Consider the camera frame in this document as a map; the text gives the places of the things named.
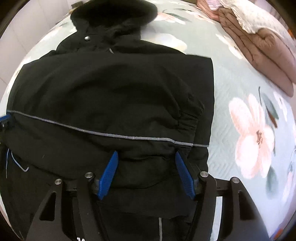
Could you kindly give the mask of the black hooded jacket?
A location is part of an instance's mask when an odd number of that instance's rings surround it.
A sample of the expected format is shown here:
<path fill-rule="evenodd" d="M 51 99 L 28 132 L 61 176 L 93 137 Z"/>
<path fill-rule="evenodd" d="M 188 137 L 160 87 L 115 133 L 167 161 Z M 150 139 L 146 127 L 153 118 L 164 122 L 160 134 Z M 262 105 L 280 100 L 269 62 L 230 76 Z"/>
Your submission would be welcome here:
<path fill-rule="evenodd" d="M 93 198 L 109 240 L 186 240 L 195 202 L 175 156 L 207 170 L 214 114 L 209 58 L 141 39 L 158 14 L 148 1 L 89 1 L 76 32 L 22 67 L 1 133 L 1 197 L 25 239 L 55 180 L 91 172 L 108 194 Z"/>

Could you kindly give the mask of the white wardrobe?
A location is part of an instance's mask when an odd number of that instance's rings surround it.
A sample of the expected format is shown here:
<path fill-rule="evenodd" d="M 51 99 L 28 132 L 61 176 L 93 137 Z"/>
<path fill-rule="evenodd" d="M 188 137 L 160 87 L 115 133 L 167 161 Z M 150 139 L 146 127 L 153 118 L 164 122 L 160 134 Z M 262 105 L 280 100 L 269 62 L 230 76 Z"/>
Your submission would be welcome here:
<path fill-rule="evenodd" d="M 28 52 L 78 1 L 29 1 L 1 36 L 1 95 Z"/>

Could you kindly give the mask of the folded brown quilt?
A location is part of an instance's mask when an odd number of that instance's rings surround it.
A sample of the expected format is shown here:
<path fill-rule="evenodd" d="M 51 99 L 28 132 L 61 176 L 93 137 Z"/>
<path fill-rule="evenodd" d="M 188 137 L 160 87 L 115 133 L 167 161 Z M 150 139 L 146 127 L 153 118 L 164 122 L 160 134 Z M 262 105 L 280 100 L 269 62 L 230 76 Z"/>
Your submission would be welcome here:
<path fill-rule="evenodd" d="M 294 95 L 295 42 L 274 16 L 251 1 L 197 1 L 197 6 L 220 23 L 257 71 Z"/>

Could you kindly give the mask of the white floral pillow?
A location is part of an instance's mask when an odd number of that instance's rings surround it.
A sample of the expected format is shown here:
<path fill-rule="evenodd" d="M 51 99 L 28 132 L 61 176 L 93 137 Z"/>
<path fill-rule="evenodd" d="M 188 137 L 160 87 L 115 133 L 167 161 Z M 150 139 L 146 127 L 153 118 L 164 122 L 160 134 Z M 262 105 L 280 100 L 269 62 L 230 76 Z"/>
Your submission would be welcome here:
<path fill-rule="evenodd" d="M 251 64 L 295 68 L 295 42 L 270 13 L 250 1 L 220 1 L 219 21 Z"/>

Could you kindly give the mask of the pink folded blanket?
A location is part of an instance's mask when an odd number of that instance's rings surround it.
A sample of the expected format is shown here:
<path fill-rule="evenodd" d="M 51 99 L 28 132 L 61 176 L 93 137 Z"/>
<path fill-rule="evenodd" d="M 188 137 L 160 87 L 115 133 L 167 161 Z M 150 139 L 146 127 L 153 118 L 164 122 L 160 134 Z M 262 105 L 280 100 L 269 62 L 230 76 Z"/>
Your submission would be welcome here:
<path fill-rule="evenodd" d="M 205 0 L 205 8 L 209 11 L 217 11 L 222 7 L 223 5 L 219 0 Z"/>

